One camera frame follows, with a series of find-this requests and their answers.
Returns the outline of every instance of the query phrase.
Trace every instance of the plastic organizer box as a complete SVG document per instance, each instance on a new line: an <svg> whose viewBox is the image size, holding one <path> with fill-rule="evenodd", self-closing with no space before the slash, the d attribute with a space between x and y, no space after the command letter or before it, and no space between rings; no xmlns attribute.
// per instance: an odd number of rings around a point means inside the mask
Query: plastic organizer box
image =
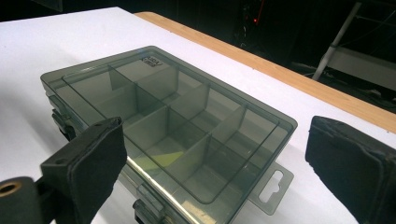
<svg viewBox="0 0 396 224"><path fill-rule="evenodd" d="M247 199L268 214L279 203L265 210L258 183L296 121L173 55L146 47L41 79L64 133L122 118L121 179L143 222L228 223Z"/></svg>

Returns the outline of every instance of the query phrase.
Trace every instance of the transparent plastic box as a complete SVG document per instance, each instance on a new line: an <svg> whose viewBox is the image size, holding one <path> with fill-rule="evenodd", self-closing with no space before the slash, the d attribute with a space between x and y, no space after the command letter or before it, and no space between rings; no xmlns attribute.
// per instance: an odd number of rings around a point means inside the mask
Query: transparent plastic box
<svg viewBox="0 0 396 224"><path fill-rule="evenodd" d="M248 199L265 207L251 195L260 194L257 184L297 127L156 47L41 79L63 132L72 127L79 134L101 119L122 118L128 151L122 174L143 198L135 209L150 222L228 223Z"/></svg>

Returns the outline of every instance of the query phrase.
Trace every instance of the white surface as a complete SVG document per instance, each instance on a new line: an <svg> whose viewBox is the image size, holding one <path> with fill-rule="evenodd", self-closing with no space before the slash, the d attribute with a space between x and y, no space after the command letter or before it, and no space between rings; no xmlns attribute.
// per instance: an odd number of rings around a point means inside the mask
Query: white surface
<svg viewBox="0 0 396 224"><path fill-rule="evenodd" d="M314 115L352 124L391 147L396 134L165 31L119 8L0 23L0 180L28 175L66 144L39 77L154 45L293 117L299 123L277 162L295 175L275 214L246 203L234 223L356 223L304 160ZM134 200L119 183L93 223L133 223Z"/></svg>

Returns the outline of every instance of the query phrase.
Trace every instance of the white table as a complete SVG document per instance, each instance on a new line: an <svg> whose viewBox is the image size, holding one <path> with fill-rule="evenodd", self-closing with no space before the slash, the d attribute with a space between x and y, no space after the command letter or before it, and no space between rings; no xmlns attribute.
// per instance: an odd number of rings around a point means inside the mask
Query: white table
<svg viewBox="0 0 396 224"><path fill-rule="evenodd" d="M39 164L66 144L50 116L42 74L149 45L299 123L276 160L295 175L276 212L269 217L247 202L234 223L356 223L304 160L310 121L314 115L339 119L391 147L396 134L116 7L0 23L0 180L21 175L37 180ZM134 223L133 203L117 182L93 223Z"/></svg>

